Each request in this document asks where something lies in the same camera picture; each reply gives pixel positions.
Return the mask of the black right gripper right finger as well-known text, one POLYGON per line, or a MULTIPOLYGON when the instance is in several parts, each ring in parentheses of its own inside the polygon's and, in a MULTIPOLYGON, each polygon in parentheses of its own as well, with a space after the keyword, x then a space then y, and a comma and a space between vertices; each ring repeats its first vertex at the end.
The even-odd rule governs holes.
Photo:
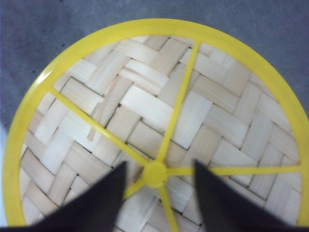
POLYGON ((307 232, 288 225, 238 194, 194 160, 194 180, 202 220, 208 232, 307 232))

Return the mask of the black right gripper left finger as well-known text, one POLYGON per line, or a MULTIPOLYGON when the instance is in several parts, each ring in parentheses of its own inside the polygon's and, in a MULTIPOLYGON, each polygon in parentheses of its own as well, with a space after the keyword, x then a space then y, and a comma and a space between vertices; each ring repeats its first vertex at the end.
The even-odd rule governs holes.
POLYGON ((112 232, 125 192, 127 163, 122 162, 79 197, 31 226, 2 232, 112 232))

